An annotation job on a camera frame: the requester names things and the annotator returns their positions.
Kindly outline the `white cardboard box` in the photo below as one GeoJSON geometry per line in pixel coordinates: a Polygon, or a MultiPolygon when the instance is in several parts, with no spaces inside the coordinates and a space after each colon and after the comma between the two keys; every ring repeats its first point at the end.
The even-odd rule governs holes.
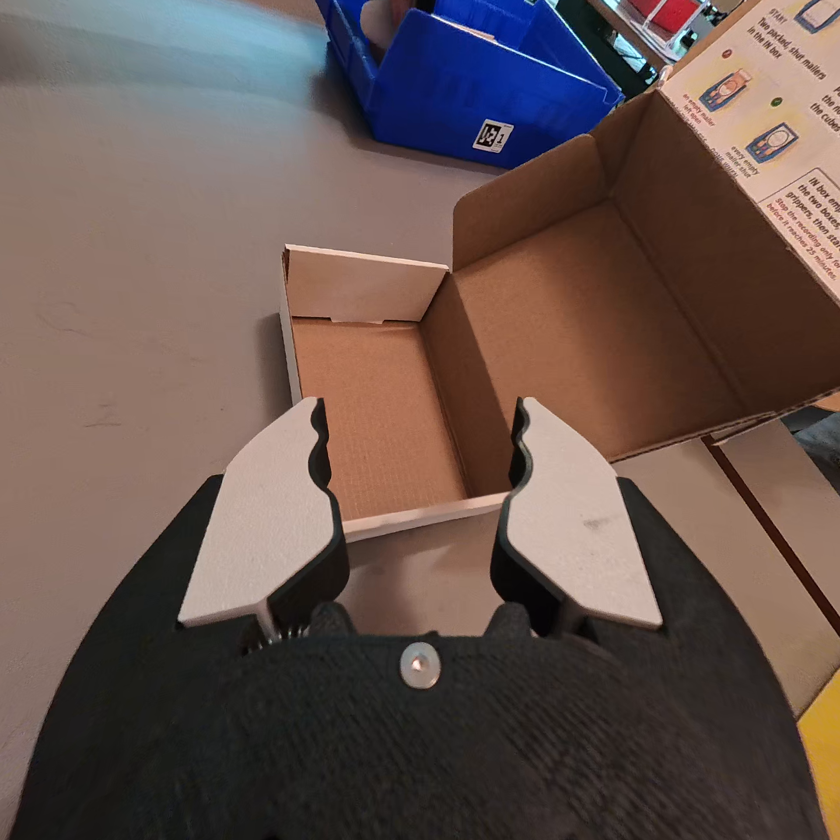
{"type": "Polygon", "coordinates": [[[537,2],[363,2],[360,27],[382,65],[457,70],[494,65],[517,48],[537,2]]]}
{"type": "Polygon", "coordinates": [[[534,397],[609,463],[838,392],[838,303],[661,91],[463,196],[453,265],[287,245],[351,542],[497,508],[534,397]]]}

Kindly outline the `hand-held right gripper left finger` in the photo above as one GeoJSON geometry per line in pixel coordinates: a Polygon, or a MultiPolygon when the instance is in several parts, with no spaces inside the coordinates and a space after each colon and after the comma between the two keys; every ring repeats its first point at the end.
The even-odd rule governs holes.
{"type": "Polygon", "coordinates": [[[268,644],[312,632],[350,578],[340,505],[329,488],[329,426],[306,397],[256,435],[224,472],[178,623],[255,619],[268,644]]]}

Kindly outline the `blue plastic bin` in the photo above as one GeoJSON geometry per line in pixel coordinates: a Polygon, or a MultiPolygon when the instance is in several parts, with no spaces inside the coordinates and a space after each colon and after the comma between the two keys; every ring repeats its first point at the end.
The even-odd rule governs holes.
{"type": "Polygon", "coordinates": [[[624,100],[549,2],[408,2],[387,46],[365,31],[365,2],[316,5],[383,143],[509,170],[624,100]]]}

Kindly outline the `printed instruction sheet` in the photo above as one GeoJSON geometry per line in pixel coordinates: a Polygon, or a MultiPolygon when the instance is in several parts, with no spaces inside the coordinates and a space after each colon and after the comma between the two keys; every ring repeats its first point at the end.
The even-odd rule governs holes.
{"type": "Polygon", "coordinates": [[[837,301],[839,2],[743,3],[661,91],[837,301]]]}

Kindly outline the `yellow plastic bin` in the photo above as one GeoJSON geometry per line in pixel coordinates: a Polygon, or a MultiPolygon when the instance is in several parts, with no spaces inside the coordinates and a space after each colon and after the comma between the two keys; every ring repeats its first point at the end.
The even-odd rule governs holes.
{"type": "Polygon", "coordinates": [[[839,838],[839,672],[803,712],[798,728],[831,839],[839,838]]]}

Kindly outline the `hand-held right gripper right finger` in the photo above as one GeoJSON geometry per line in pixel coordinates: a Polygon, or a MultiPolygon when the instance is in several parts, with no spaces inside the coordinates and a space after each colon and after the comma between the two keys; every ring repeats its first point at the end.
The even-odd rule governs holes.
{"type": "Polygon", "coordinates": [[[500,508],[490,580],[522,606],[532,635],[578,630],[594,618],[663,626],[614,468],[532,396],[511,429],[511,492],[500,508]]]}

